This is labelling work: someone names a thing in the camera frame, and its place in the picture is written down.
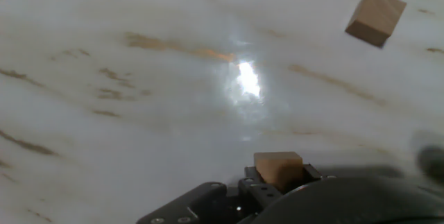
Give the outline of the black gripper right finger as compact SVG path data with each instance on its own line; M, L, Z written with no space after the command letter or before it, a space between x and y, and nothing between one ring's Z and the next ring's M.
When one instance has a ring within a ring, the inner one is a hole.
M311 164L304 164L303 169L304 181L318 181L323 179L323 176L320 174L320 172L316 170Z

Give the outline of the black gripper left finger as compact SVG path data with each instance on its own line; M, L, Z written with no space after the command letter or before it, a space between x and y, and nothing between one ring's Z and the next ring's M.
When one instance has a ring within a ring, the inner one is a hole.
M282 196L273 185L265 183L255 166L244 168L238 189L242 209L251 213L261 212Z

